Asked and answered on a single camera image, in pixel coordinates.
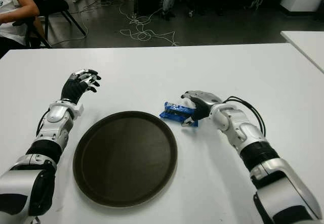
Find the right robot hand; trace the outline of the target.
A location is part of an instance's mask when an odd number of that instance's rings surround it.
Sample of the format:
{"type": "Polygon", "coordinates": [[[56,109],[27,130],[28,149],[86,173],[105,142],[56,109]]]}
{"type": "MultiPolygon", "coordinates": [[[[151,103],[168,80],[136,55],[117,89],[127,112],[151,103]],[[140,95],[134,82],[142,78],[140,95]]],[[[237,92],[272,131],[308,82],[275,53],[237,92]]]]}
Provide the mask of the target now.
{"type": "Polygon", "coordinates": [[[194,113],[182,122],[182,126],[190,126],[209,116],[214,105],[221,104],[222,100],[212,93],[203,91],[186,91],[181,95],[182,99],[189,99],[195,105],[194,113]]]}

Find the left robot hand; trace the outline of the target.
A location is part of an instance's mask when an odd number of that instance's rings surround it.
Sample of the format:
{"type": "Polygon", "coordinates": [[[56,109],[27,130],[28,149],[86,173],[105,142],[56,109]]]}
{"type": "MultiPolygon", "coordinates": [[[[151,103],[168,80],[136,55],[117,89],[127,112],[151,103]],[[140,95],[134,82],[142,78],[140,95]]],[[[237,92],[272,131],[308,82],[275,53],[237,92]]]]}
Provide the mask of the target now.
{"type": "Polygon", "coordinates": [[[61,91],[61,100],[78,104],[82,95],[87,91],[97,92],[101,77],[92,69],[81,69],[72,73],[65,82],[61,91]]]}

